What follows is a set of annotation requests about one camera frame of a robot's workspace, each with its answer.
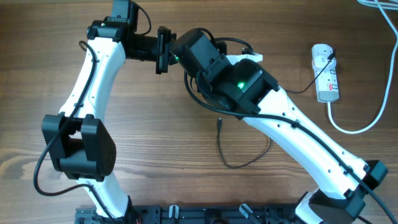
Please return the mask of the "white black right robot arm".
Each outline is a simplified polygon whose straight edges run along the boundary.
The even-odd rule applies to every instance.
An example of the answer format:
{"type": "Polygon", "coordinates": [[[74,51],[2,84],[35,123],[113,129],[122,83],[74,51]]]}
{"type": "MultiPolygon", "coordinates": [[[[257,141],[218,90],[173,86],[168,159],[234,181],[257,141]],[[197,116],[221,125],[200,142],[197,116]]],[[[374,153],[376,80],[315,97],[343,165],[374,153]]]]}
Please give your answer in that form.
{"type": "Polygon", "coordinates": [[[202,107],[234,116],[275,141],[317,183],[294,208],[302,223],[351,223],[360,218],[364,197],[388,170],[346,151],[308,119],[277,80],[261,67],[261,55],[246,44],[241,55],[226,53],[227,38],[194,28],[173,37],[169,52],[192,78],[191,97],[202,107]]]}

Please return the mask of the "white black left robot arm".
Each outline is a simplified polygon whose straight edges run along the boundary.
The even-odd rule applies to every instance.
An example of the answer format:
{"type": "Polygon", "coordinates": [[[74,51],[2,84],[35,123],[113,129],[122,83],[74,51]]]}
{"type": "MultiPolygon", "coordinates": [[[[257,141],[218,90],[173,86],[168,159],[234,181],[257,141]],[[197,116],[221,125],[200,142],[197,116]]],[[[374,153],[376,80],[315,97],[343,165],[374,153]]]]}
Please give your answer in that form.
{"type": "Polygon", "coordinates": [[[93,21],[87,39],[80,42],[86,56],[70,96],[58,114],[42,121],[44,155],[55,170],[88,192],[100,223],[138,219],[114,174],[116,146],[104,126],[116,75],[127,59],[154,62],[158,74],[174,63],[169,47],[176,35],[166,27],[159,27],[156,36],[138,33],[140,12],[133,1],[115,1],[110,16],[93,21]]]}

